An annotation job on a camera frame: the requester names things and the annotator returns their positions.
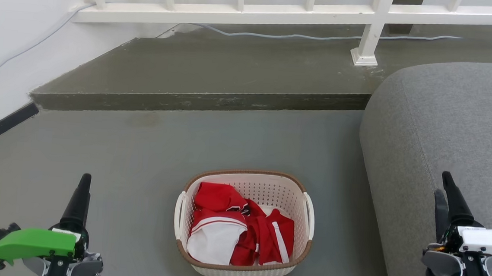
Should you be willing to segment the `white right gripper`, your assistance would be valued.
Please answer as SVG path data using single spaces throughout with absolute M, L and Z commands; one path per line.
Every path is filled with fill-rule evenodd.
M 472 227 L 474 216 L 449 171 L 442 173 L 443 189 L 435 190 L 435 240 L 449 253 L 477 252 L 492 256 L 492 229 Z

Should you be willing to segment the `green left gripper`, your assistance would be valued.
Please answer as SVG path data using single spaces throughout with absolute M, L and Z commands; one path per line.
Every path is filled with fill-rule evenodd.
M 26 228 L 10 232 L 0 239 L 0 263 L 13 265 L 14 260 L 52 255 L 76 257 L 79 244 L 89 238 L 83 232 L 89 213 L 91 184 L 92 176 L 83 174 L 60 218 L 60 229 Z

